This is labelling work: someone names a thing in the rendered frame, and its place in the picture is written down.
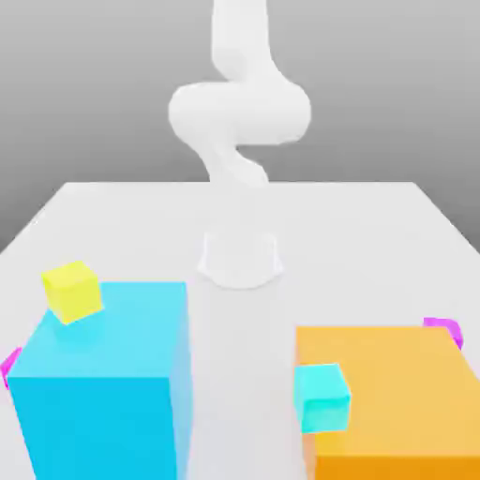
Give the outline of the large blue box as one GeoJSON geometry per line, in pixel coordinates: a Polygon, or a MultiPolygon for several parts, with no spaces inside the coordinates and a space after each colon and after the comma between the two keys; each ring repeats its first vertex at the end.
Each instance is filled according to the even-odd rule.
{"type": "Polygon", "coordinates": [[[183,282],[104,282],[100,312],[46,312],[7,381],[36,480],[187,480],[183,282]]]}

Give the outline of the small cyan cube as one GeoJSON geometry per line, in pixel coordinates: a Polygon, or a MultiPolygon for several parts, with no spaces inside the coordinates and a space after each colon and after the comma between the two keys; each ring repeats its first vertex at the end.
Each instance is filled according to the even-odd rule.
{"type": "Polygon", "coordinates": [[[338,363],[294,368],[293,405],[303,434],[346,430],[351,399],[338,363]]]}

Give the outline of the small yellow cube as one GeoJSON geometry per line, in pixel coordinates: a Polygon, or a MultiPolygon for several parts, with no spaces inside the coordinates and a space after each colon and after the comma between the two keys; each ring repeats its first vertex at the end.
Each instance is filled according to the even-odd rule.
{"type": "Polygon", "coordinates": [[[41,274],[49,309],[62,324],[70,324],[102,310],[98,276],[76,261],[41,274]]]}

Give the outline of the large orange box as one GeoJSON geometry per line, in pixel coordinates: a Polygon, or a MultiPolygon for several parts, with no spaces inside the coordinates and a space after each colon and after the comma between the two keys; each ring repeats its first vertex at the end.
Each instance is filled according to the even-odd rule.
{"type": "Polygon", "coordinates": [[[307,480],[480,480],[480,380],[446,329],[299,326],[294,364],[351,392],[345,429],[302,434],[307,480]]]}

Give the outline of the small magenta cube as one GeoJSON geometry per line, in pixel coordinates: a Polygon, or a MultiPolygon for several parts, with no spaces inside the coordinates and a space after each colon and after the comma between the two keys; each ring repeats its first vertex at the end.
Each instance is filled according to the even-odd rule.
{"type": "Polygon", "coordinates": [[[457,321],[446,318],[426,317],[423,320],[425,327],[444,327],[448,330],[457,347],[462,350],[464,338],[457,321]]]}
{"type": "Polygon", "coordinates": [[[17,358],[21,354],[23,348],[18,347],[16,348],[13,352],[11,352],[8,357],[0,364],[0,374],[2,375],[4,385],[6,389],[8,390],[8,374],[15,364],[17,358]]]}

